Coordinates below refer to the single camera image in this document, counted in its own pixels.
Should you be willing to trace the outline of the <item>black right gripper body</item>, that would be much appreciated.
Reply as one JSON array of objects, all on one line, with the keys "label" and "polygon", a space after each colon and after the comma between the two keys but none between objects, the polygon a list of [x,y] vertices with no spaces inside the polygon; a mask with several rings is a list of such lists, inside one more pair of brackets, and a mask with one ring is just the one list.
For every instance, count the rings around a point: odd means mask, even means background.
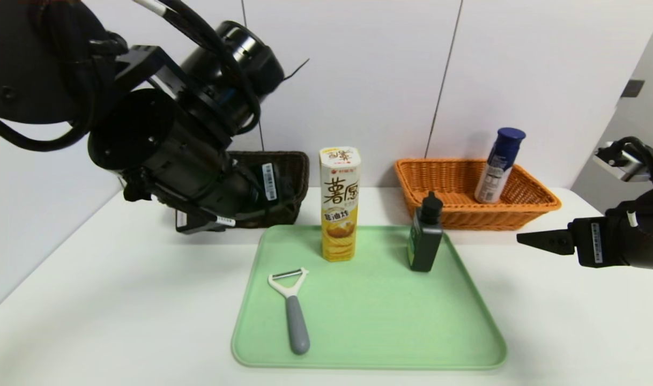
[{"label": "black right gripper body", "polygon": [[633,210],[611,209],[603,217],[576,218],[567,230],[581,266],[645,268],[638,254],[640,222]]}]

